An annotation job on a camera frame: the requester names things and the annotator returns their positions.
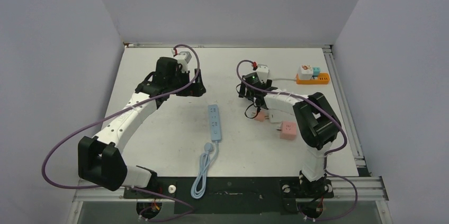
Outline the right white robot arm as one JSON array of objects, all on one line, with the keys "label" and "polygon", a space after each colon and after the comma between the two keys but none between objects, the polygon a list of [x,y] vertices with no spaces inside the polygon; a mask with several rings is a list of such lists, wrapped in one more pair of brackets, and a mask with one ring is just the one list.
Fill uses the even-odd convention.
[{"label": "right white robot arm", "polygon": [[330,150],[342,125],[321,92],[296,95],[263,83],[257,73],[241,77],[240,97],[255,101],[258,109],[275,110],[293,115],[303,141],[307,144],[299,173],[299,189],[313,196],[328,188],[326,183],[326,152]]}]

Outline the orange power strip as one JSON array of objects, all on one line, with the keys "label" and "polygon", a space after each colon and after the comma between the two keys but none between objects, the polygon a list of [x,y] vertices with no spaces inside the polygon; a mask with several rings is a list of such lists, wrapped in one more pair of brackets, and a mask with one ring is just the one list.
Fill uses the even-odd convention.
[{"label": "orange power strip", "polygon": [[299,79],[299,76],[296,75],[295,82],[298,85],[327,85],[330,82],[330,75],[328,73],[319,73],[318,76],[309,80]]}]

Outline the pink blue power strip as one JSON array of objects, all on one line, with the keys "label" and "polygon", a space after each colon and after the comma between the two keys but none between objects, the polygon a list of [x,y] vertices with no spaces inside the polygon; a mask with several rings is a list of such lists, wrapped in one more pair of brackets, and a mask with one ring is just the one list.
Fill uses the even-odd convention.
[{"label": "pink blue power strip", "polygon": [[216,104],[208,106],[208,118],[211,141],[219,143],[222,140],[219,108]]}]

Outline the teal plug adapter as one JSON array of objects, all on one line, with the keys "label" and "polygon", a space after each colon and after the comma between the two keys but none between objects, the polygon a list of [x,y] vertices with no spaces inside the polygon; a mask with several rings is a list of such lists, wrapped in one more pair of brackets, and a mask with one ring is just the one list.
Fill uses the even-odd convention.
[{"label": "teal plug adapter", "polygon": [[320,72],[321,72],[321,70],[319,67],[312,67],[312,76],[313,77],[318,77]]}]

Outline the small pink plug adapter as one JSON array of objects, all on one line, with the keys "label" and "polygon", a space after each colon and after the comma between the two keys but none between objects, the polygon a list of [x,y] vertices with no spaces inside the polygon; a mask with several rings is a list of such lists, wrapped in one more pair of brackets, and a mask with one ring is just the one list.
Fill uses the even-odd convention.
[{"label": "small pink plug adapter", "polygon": [[255,115],[253,119],[259,122],[264,122],[265,120],[269,119],[269,115],[265,111],[260,111]]}]

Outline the white cube adapter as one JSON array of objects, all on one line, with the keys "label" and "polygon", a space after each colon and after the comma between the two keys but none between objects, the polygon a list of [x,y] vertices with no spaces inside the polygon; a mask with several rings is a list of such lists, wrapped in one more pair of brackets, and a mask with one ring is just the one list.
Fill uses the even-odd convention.
[{"label": "white cube adapter", "polygon": [[301,65],[298,69],[298,80],[311,80],[313,77],[313,69],[310,65]]}]

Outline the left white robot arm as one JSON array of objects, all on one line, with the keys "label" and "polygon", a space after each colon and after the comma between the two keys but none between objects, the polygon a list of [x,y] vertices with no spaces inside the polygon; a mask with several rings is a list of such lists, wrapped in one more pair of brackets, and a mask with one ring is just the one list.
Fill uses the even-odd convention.
[{"label": "left white robot arm", "polygon": [[157,193],[156,172],[142,167],[127,165],[122,157],[123,150],[143,124],[171,92],[177,96],[200,97],[206,93],[199,69],[197,78],[190,82],[188,63],[192,55],[185,51],[157,60],[155,71],[139,83],[131,95],[124,113],[115,117],[105,128],[93,137],[84,136],[78,143],[78,175],[110,191],[121,186],[135,186],[144,197]]}]

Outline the pink cube socket adapter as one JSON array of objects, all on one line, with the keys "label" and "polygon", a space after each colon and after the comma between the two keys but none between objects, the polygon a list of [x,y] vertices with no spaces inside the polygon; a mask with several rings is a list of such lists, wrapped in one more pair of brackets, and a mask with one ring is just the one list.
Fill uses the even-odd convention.
[{"label": "pink cube socket adapter", "polygon": [[297,124],[291,121],[282,121],[278,131],[280,132],[280,139],[295,140],[297,137]]}]

